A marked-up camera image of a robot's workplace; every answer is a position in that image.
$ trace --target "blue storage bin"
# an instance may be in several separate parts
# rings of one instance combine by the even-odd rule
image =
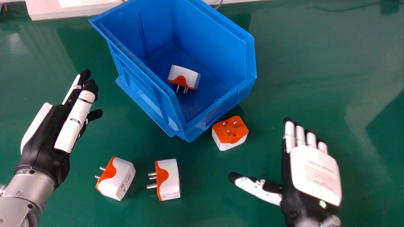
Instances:
[[[116,83],[171,137],[192,142],[245,99],[257,79],[253,37],[201,0],[130,0],[90,19]],[[176,93],[171,65],[201,74]]]

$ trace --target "green tabletop surface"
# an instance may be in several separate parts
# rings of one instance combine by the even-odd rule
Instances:
[[[280,208],[227,181],[231,171],[280,182],[283,118],[328,144],[340,167],[344,226],[400,226],[404,209],[404,4],[400,1],[273,0],[219,11],[255,39],[258,79],[225,115],[240,115],[246,142],[219,151],[210,129],[194,142],[168,137],[115,83],[105,40],[89,17],[31,21],[24,4],[0,16],[0,182],[13,177],[21,139],[44,102],[63,101],[90,69],[99,86],[92,122],[71,171],[51,196],[43,226],[282,226]],[[96,189],[112,156],[133,162],[122,201]],[[176,158],[181,198],[160,202],[147,173]]]

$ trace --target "metal prong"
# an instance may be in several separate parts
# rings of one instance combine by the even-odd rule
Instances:
[[[151,184],[151,185],[146,186],[147,189],[151,189],[151,188],[155,188],[155,187],[157,187],[157,184]]]

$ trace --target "robotic arm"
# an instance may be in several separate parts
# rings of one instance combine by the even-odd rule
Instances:
[[[77,75],[61,105],[45,103],[21,141],[21,159],[8,186],[0,185],[1,227],[36,227],[52,192],[70,171],[69,156],[87,124],[98,86],[90,71]]]
[[[314,133],[285,118],[282,144],[282,184],[231,172],[230,182],[280,206],[286,226],[340,226],[335,215],[342,200],[339,169],[327,145]]]

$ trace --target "green light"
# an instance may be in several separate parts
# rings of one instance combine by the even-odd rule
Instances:
[[[327,207],[327,204],[323,200],[320,200],[320,206],[325,209]]]

